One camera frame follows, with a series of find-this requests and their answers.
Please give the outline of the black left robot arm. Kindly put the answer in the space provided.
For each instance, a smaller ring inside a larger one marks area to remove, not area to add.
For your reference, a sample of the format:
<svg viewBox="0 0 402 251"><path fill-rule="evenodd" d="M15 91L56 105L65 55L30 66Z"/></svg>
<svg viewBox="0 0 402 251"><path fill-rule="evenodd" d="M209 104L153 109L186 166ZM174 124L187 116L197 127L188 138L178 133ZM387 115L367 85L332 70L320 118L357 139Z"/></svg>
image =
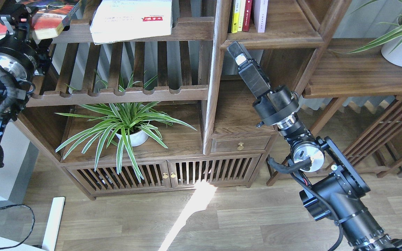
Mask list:
<svg viewBox="0 0 402 251"><path fill-rule="evenodd" d="M52 39L36 43L32 36L37 11L38 7L23 3L6 4L0 10L0 24L7 28L0 39L0 143L6 125L17 120L35 90L33 77L45 75L51 66ZM0 168L3 158L0 144Z"/></svg>

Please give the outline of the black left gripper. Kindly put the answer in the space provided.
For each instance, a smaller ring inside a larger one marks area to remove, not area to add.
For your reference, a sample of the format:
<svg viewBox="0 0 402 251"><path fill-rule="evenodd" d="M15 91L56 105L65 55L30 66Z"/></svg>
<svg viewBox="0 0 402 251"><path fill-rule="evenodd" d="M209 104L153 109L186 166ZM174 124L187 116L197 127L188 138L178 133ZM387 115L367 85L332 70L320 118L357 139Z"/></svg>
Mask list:
<svg viewBox="0 0 402 251"><path fill-rule="evenodd" d="M7 28L0 40L0 65L14 76L44 76L51 65L49 46L52 39L32 38L32 17L36 6L5 3L0 10L0 24Z"/></svg>

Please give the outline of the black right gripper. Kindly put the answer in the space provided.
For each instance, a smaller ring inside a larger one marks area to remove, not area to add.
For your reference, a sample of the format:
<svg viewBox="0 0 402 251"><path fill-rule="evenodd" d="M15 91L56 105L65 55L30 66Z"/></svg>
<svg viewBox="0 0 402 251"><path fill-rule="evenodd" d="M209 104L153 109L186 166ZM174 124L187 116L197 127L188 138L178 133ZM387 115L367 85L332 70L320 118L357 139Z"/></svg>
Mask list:
<svg viewBox="0 0 402 251"><path fill-rule="evenodd" d="M279 128L293 126L297 121L294 113L299 107L293 92L284 85L271 89L269 79L244 45L233 41L227 50L236 62L241 78L256 98L253 107L262 119L257 127L264 124L276 124Z"/></svg>

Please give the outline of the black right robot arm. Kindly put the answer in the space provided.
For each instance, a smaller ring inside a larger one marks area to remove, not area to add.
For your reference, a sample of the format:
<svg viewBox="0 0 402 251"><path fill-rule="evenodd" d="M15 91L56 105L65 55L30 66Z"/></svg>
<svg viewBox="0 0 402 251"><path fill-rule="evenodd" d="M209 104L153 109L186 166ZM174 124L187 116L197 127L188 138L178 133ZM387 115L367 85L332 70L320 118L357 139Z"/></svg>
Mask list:
<svg viewBox="0 0 402 251"><path fill-rule="evenodd" d="M338 240L330 250L346 238L354 251L402 251L402 239L386 234L360 200L370 188L359 173L329 137L315 138L298 119L295 92L285 85L272 89L244 45L234 41L228 52L256 97L253 107L262 119L257 127L276 125L290 146L288 165L269 157L269 166L290 174L303 187L299 195L314 220L329 218L339 228Z"/></svg>

